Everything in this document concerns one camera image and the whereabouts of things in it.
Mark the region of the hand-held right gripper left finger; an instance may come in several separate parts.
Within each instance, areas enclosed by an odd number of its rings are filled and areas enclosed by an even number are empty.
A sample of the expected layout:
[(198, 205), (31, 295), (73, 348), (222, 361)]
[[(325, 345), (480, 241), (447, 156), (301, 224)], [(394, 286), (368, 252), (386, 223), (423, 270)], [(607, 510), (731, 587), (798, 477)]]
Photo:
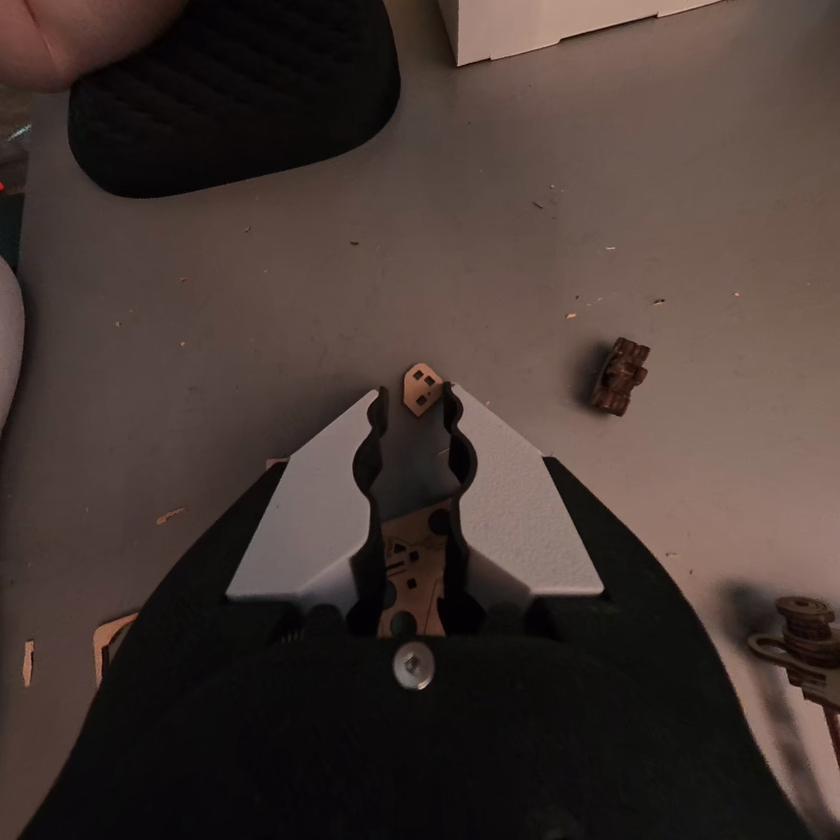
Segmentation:
[(335, 607), (352, 634), (374, 636), (386, 588), (373, 485), (388, 426), (384, 387), (366, 393), (294, 452), (231, 580), (231, 602)]

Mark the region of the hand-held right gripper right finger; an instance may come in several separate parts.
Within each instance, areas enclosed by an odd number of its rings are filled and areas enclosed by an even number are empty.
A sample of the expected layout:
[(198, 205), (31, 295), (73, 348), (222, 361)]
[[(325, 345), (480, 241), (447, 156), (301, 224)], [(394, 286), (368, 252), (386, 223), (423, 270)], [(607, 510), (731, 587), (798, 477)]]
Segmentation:
[(443, 582), (448, 636), (477, 633), (496, 607), (591, 598), (602, 578), (539, 448), (461, 385), (445, 383), (450, 503)]

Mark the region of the wooden gear mechanism model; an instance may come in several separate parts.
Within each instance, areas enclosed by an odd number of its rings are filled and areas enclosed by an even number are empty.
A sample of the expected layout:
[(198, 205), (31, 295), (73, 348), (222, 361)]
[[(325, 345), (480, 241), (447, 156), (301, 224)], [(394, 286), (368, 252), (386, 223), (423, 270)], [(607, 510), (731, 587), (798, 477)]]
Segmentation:
[(804, 699), (821, 707), (839, 759), (839, 632), (835, 612), (822, 601), (783, 596), (775, 608), (784, 620), (782, 634), (754, 633), (748, 639), (752, 654), (783, 669), (789, 683)]

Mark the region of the dark stacked wooden block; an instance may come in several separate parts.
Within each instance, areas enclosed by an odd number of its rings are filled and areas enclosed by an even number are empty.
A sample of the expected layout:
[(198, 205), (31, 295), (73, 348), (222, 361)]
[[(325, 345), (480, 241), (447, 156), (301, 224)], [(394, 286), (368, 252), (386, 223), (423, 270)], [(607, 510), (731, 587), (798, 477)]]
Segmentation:
[(626, 338), (618, 338), (607, 355), (590, 397), (590, 405), (602, 413), (623, 417), (633, 390), (644, 382), (650, 348)]

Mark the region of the person's pale grey clothing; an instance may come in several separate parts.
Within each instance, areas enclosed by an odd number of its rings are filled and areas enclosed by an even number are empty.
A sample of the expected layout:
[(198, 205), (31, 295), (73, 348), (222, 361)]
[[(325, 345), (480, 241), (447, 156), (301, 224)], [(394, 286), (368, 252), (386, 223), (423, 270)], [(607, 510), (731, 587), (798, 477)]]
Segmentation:
[(25, 305), (15, 276), (1, 258), (1, 432), (18, 386), (25, 346)]

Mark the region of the black seat cushion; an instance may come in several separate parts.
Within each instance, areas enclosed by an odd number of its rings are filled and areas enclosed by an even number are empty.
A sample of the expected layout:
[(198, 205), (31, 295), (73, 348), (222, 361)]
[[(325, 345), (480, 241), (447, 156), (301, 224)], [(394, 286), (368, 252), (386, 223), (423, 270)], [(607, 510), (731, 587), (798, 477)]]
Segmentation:
[(149, 199), (285, 172), (367, 143), (401, 74), (382, 1), (200, 1), (70, 91), (90, 180)]

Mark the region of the white cardboard box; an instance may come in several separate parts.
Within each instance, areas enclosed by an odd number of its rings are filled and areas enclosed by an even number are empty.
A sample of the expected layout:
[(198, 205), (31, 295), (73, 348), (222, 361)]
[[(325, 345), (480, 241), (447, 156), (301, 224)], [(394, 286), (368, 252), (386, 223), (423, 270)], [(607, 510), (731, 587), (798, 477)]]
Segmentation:
[(711, 1), (438, 1), (457, 67), (554, 46), (601, 29)]

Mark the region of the person's bare leg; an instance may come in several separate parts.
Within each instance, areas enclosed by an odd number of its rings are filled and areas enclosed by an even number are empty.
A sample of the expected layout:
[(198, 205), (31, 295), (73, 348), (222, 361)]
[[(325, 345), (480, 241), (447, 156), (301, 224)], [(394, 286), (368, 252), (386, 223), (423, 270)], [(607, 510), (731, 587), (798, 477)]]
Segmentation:
[(155, 41), (187, 1), (2, 1), (1, 82), (58, 92)]

